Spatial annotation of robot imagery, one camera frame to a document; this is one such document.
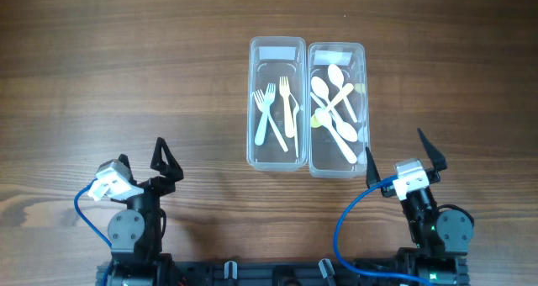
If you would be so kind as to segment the yellow plastic spoon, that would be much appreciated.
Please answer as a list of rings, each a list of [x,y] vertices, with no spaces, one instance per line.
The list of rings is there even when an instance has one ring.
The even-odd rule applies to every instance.
[[[343,119],[340,117],[340,114],[335,109],[335,106],[342,101],[344,98],[346,98],[353,90],[354,85],[351,83],[347,83],[336,95],[332,100],[326,99],[328,102],[327,104],[324,104],[320,97],[328,97],[329,96],[329,89],[326,84],[312,84],[313,91],[310,93],[311,98],[326,112],[331,112],[334,117],[336,118],[337,124],[342,124]]]

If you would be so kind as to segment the small white plastic spoon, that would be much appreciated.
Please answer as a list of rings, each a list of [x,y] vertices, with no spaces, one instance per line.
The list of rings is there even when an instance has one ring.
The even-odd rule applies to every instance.
[[[344,87],[344,80],[345,80],[344,75],[336,64],[329,64],[328,77],[329,77],[330,82],[336,87],[338,87],[340,90]],[[348,97],[344,98],[344,103],[351,119],[353,120],[354,123],[357,123],[358,120],[355,114],[355,110],[352,108]]]

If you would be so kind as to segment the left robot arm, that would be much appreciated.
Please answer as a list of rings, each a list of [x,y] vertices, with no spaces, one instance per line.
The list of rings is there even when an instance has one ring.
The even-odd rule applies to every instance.
[[[126,205],[108,223],[111,261],[99,270],[97,285],[185,284],[171,254],[162,251],[166,212],[160,198],[173,193],[184,174],[161,137],[156,140],[150,168],[158,175],[138,183],[129,158],[122,154],[102,164],[96,172],[105,187],[104,195]]]

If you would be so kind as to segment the yellow plastic fork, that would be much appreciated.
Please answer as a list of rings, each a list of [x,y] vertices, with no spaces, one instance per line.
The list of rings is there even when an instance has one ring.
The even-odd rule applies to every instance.
[[[287,77],[285,76],[282,76],[279,79],[279,92],[283,101],[285,136],[287,138],[293,138],[294,137],[294,130],[293,130],[294,124],[293,124],[293,117],[292,117],[292,111],[291,111],[291,106],[290,106],[291,89],[290,89],[289,81]]]

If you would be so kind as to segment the clear plastic container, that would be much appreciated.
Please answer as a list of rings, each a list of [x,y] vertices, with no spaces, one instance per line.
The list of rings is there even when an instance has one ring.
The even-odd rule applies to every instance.
[[[354,178],[366,172],[367,156],[365,149],[370,146],[369,109],[367,89],[367,60],[364,47],[351,42],[316,42],[308,51],[308,75],[310,93],[311,79],[320,77],[329,88],[329,100],[340,91],[328,77],[329,64],[336,64],[344,75],[344,86],[354,85],[354,90],[347,96],[358,122],[354,123],[345,106],[344,99],[335,109],[340,117],[351,124],[358,134],[358,141],[344,142],[357,156],[357,163],[350,164],[342,155],[330,132],[314,116],[319,105],[311,98],[311,119],[309,133],[309,171],[314,177]]]
[[[258,171],[293,172],[307,163],[309,157],[307,135],[309,122],[306,114],[307,67],[306,44],[299,37],[264,36],[255,37],[251,41],[246,160]],[[299,158],[295,156],[294,138],[285,136],[283,101],[279,92],[279,79],[282,76],[287,77],[291,94],[300,106],[298,112]],[[261,146],[255,144],[261,111],[257,108],[253,92],[260,89],[265,93],[268,83],[276,84],[275,100],[270,107],[270,114],[287,144],[288,152],[284,152],[281,148],[268,120],[264,143]]]

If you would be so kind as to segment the light blue plastic fork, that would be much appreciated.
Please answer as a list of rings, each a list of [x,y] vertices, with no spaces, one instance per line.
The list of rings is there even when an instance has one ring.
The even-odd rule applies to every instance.
[[[254,93],[256,105],[261,111],[261,118],[256,130],[255,144],[261,146],[264,143],[266,135],[266,124],[270,113],[270,107],[275,100],[276,84],[268,83],[265,93],[262,90],[257,90]]]

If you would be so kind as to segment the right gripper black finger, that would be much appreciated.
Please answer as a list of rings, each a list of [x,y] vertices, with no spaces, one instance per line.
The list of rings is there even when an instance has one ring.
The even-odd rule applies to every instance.
[[[417,129],[420,141],[425,149],[426,155],[429,157],[432,167],[436,171],[443,171],[447,169],[447,162],[445,156],[426,138],[421,128]]]
[[[375,160],[373,159],[371,150],[369,147],[365,149],[367,156],[367,174],[366,174],[366,183],[368,188],[374,187],[377,183],[381,182]]]

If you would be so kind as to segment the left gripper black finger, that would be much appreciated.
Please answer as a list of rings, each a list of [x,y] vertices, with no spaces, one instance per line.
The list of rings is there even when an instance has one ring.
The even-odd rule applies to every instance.
[[[184,179],[184,173],[181,166],[172,155],[170,148],[162,137],[158,137],[156,140],[150,168],[173,182],[178,182]]]
[[[132,170],[129,164],[129,158],[125,154],[120,154],[118,157],[120,163],[121,174],[125,176],[127,180],[133,180]]]

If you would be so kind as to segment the large white plastic spoon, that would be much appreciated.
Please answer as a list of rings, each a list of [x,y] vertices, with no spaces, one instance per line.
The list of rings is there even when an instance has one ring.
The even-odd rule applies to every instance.
[[[350,164],[356,164],[357,163],[357,156],[352,151],[352,149],[344,142],[342,137],[337,133],[336,129],[334,128],[332,124],[332,118],[329,113],[327,113],[325,110],[318,108],[314,112],[314,116],[316,119],[321,123],[322,126],[324,126],[330,134],[333,136],[335,143],[339,147],[342,155],[345,157],[345,159]]]

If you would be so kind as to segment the white spoon with round bowl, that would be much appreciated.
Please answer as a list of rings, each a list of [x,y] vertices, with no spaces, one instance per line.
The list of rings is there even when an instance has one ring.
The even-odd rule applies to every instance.
[[[324,103],[321,101],[321,99],[315,94],[310,93],[311,98],[319,105],[321,109],[325,109]],[[358,134],[356,133],[353,126],[347,122],[345,122],[341,117],[340,114],[335,110],[330,110],[330,116],[335,122],[335,128],[338,132],[338,134],[345,140],[348,140],[349,142],[356,142],[358,141]]]

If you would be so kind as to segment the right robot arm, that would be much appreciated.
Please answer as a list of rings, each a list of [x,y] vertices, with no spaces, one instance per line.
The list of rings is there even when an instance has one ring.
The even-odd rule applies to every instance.
[[[418,134],[432,163],[430,168],[411,158],[395,164],[395,176],[382,179],[371,151],[366,149],[367,186],[379,185],[383,197],[398,198],[415,247],[402,247],[388,259],[354,263],[378,273],[412,275],[433,285],[468,285],[467,254],[475,221],[459,206],[436,203],[430,186],[438,183],[440,172],[447,169],[446,158],[421,130]]]

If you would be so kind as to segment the thin white plastic fork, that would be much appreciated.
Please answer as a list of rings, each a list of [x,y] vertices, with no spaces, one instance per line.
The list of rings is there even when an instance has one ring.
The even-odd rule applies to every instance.
[[[294,102],[293,106],[293,130],[294,130],[294,149],[295,149],[295,156],[296,158],[299,158],[299,150],[298,150],[298,112],[300,110],[300,106],[298,104],[297,99],[291,94],[291,98]]]

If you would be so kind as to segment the white spoon with long handle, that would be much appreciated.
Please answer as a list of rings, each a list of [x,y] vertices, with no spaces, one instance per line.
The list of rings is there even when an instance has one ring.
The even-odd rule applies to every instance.
[[[354,85],[347,83],[332,100],[329,100],[329,88],[327,84],[320,77],[313,77],[311,79],[311,88],[318,97],[328,103],[326,110],[330,111],[331,109],[335,109],[335,106],[354,90]]]

